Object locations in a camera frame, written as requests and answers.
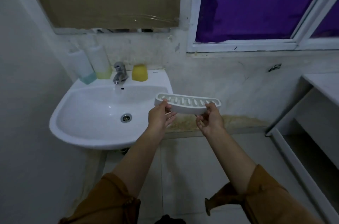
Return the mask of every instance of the soap dish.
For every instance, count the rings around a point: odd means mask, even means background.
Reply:
[[[201,115],[206,111],[205,104],[208,103],[214,103],[218,109],[221,107],[221,101],[216,98],[166,93],[158,93],[155,96],[154,105],[159,105],[164,99],[167,99],[168,104],[172,106],[171,111],[181,114]]]

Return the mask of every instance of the white ceramic sink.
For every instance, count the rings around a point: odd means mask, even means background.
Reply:
[[[165,70],[149,70],[148,80],[115,85],[96,80],[85,85],[77,80],[62,98],[49,121],[59,139],[94,149],[121,149],[132,145],[148,124],[148,111],[157,93],[173,93]],[[130,114],[132,118],[121,117]]]

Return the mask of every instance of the drain plug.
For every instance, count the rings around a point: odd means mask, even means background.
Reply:
[[[130,114],[123,114],[120,118],[122,123],[128,123],[132,120],[132,115]]]

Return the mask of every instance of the brown sleeve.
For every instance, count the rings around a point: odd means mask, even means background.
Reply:
[[[224,204],[240,204],[249,221],[254,224],[323,223],[295,200],[262,166],[255,168],[247,191],[238,195],[228,183],[209,200],[206,212]]]
[[[106,173],[83,200],[74,214],[59,224],[135,224],[140,200],[131,196],[125,184],[113,173]]]

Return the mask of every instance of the chrome faucet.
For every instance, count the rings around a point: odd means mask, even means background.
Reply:
[[[114,79],[113,79],[114,84],[117,85],[120,82],[128,79],[126,67],[125,67],[125,64],[123,62],[116,62],[114,64],[114,68],[117,71],[117,74],[114,76]]]

